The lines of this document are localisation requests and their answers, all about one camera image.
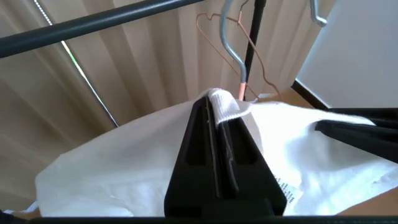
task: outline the hanger hook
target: hanger hook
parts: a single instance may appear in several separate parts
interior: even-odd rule
[[[312,21],[320,27],[325,27],[328,24],[328,21],[318,15],[318,0],[310,0],[310,8]]]
[[[242,59],[239,57],[239,55],[232,49],[230,46],[227,38],[226,38],[226,16],[228,14],[228,11],[232,5],[233,0],[225,0],[223,9],[221,10],[221,18],[220,18],[220,38],[221,38],[221,43],[223,43],[223,46],[225,50],[230,54],[232,58],[234,58],[238,64],[239,68],[241,69],[241,83],[246,82],[246,67],[244,66],[244,62]]]

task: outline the curtain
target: curtain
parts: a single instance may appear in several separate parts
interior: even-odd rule
[[[134,2],[38,0],[54,24]],[[65,42],[114,120],[123,125],[195,99],[207,88],[224,88],[237,96],[239,77],[195,25],[198,13],[219,13],[223,2],[207,0]],[[323,17],[334,2],[320,2]],[[237,17],[242,3],[234,2],[231,17]],[[254,1],[243,8],[247,31],[253,9]],[[0,37],[48,25],[33,0],[0,1],[0,16]],[[218,21],[202,17],[199,24],[223,49]],[[268,79],[280,89],[291,86],[319,31],[310,19],[308,0],[268,0],[257,40]],[[244,58],[244,34],[232,22],[227,33]],[[34,177],[40,170],[115,125],[62,44],[0,59],[0,68],[0,209],[22,209],[35,199]],[[249,85],[256,93],[273,92],[256,57]],[[249,91],[247,96],[254,98]]]

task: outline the copper wire hanger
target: copper wire hanger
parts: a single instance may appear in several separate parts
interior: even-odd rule
[[[239,75],[238,71],[232,66],[232,64],[226,59],[226,57],[223,56],[223,54],[214,46],[214,44],[211,42],[211,40],[207,37],[207,35],[202,31],[202,29],[199,27],[199,23],[198,23],[198,19],[200,16],[204,16],[206,15],[207,19],[209,21],[211,21],[213,19],[214,16],[218,16],[220,17],[220,38],[221,38],[221,42],[223,43],[225,49],[227,50],[227,52],[232,56],[232,58],[234,58],[238,63],[239,63],[239,67],[241,69],[241,83],[239,84],[239,100],[243,100],[243,96],[244,96],[244,89],[247,86],[248,89],[250,90],[250,92],[253,93],[253,95],[255,95],[257,98],[259,98],[259,95],[257,95],[253,89],[246,83],[246,67],[244,66],[243,61],[241,60],[241,58],[237,55],[237,53],[231,48],[231,46],[228,43],[228,40],[226,39],[226,35],[225,35],[225,31],[226,31],[226,25],[225,22],[226,20],[231,20],[233,22],[236,22],[237,25],[241,28],[241,30],[243,31],[244,35],[246,36],[246,38],[248,39],[250,45],[253,47],[254,52],[256,53],[257,57],[259,58],[261,67],[262,67],[262,77],[264,79],[264,81],[273,87],[273,89],[277,92],[278,96],[280,97],[280,99],[283,101],[282,99],[282,95],[280,94],[278,88],[270,81],[267,80],[266,78],[266,71],[264,68],[264,63],[262,62],[261,56],[259,55],[256,46],[254,45],[253,41],[250,39],[249,34],[246,32],[245,28],[243,27],[242,23],[241,23],[241,18],[242,18],[242,8],[243,6],[248,2],[248,0],[246,0],[240,7],[239,10],[239,16],[238,19],[233,19],[231,17],[226,16],[229,8],[231,6],[231,3],[233,2],[233,0],[226,0],[224,6],[223,6],[223,10],[222,10],[222,14],[217,14],[217,13],[213,13],[211,16],[209,16],[207,13],[200,13],[197,15],[197,19],[196,19],[196,24],[197,24],[197,28],[200,31],[200,33],[205,37],[205,39],[209,42],[209,44],[217,51],[217,53],[228,63],[228,65],[234,70],[234,72]]]

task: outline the white wall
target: white wall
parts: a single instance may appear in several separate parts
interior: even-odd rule
[[[296,80],[329,107],[398,107],[398,1],[337,0]]]

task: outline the care tag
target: care tag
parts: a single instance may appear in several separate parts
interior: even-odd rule
[[[282,189],[284,195],[287,199],[287,208],[293,208],[294,205],[298,202],[300,197],[303,195],[303,192],[294,186],[284,182],[281,178],[275,177],[276,181],[279,184],[279,187]]]

